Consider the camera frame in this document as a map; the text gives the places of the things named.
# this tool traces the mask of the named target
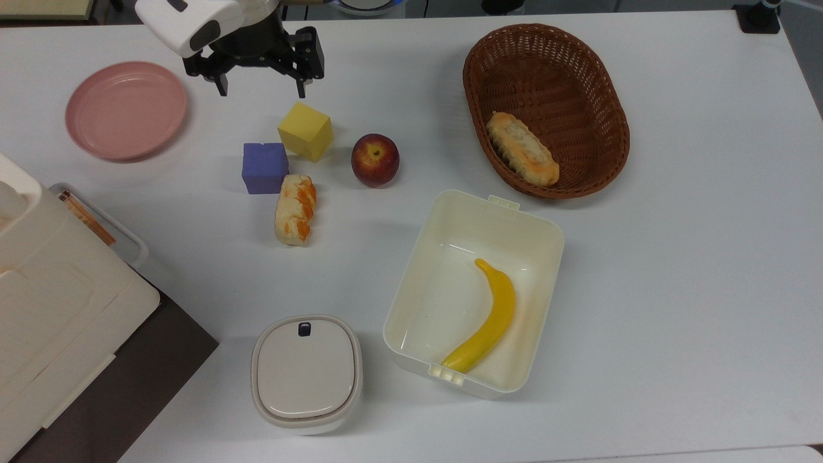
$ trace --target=yellow cube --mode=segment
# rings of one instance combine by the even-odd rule
[[[332,143],[332,120],[299,101],[277,126],[283,146],[294,154],[317,162]]]

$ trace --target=toy banana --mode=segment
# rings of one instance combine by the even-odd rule
[[[474,264],[486,274],[494,302],[491,305],[491,313],[483,326],[441,363],[444,367],[461,373],[474,368],[491,352],[514,318],[514,286],[509,276],[483,259],[475,260]]]

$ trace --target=purple cube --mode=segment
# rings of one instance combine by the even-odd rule
[[[249,194],[280,193],[289,160],[283,143],[244,143],[243,182]]]

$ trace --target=bread roll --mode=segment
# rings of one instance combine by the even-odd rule
[[[317,190],[306,175],[286,175],[274,213],[274,235],[289,246],[303,246],[311,233]]]
[[[527,182],[548,186],[560,179],[560,165],[523,121],[509,113],[495,112],[486,129],[509,166]]]

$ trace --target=white tray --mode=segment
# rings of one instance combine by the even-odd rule
[[[483,399],[528,379],[554,292],[563,232],[519,211],[519,204],[456,190],[435,200],[417,237],[383,330],[401,367]],[[467,374],[440,362],[486,320],[492,297],[482,258],[509,275],[517,303],[503,339]]]

